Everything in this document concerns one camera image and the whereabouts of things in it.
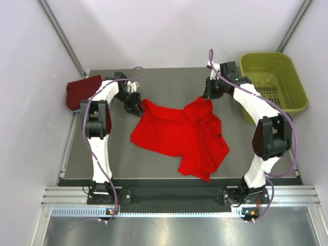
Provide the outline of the dark red folded shirt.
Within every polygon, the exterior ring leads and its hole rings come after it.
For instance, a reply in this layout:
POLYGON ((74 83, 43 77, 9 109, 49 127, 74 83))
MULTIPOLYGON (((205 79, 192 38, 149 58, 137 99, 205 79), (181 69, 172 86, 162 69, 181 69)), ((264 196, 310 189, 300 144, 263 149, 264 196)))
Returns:
POLYGON ((82 100, 89 99, 102 85, 100 75, 67 83, 66 87, 66 105, 71 111, 80 109, 82 100))

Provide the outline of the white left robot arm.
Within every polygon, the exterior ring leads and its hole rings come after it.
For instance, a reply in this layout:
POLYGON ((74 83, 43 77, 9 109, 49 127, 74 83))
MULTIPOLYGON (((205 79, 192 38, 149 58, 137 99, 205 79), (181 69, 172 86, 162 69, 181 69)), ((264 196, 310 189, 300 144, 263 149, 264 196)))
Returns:
POLYGON ((108 140, 112 130, 109 104, 117 98, 127 113, 142 116, 138 80, 116 72, 114 77, 99 79, 96 88, 80 102, 83 139, 92 156, 93 176, 88 204, 118 205, 118 195, 112 181, 108 140))

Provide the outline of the red t shirt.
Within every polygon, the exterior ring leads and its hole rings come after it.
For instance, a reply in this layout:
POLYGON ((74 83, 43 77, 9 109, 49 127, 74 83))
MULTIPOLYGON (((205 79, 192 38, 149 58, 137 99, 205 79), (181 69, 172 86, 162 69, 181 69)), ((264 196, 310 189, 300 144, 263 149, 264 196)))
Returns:
POLYGON ((146 150, 181 157, 179 173, 209 182, 230 151, 212 101, 198 97, 183 109, 158 106, 149 99, 141 104, 144 115, 131 134, 131 142, 146 150))

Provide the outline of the green plastic laundry basket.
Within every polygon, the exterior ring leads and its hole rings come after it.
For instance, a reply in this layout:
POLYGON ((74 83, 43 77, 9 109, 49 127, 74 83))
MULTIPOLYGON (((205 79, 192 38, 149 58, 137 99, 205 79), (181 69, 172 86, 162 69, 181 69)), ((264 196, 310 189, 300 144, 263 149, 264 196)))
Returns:
POLYGON ((247 53, 239 60, 240 73, 256 91, 290 116, 303 111, 309 100, 289 56, 279 52, 247 53))

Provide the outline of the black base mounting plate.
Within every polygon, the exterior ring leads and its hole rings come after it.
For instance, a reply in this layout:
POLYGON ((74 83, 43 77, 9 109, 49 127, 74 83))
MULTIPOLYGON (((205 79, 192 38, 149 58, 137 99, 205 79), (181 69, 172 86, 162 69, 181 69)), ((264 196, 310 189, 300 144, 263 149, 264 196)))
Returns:
POLYGON ((245 195, 238 188, 219 187, 141 187, 141 188, 121 188, 116 189, 116 194, 112 191, 109 194, 97 194, 90 190, 87 204, 117 204, 129 205, 142 201, 173 202, 214 202, 219 205, 241 205, 241 204, 261 204, 269 201, 267 189, 260 192, 245 195))

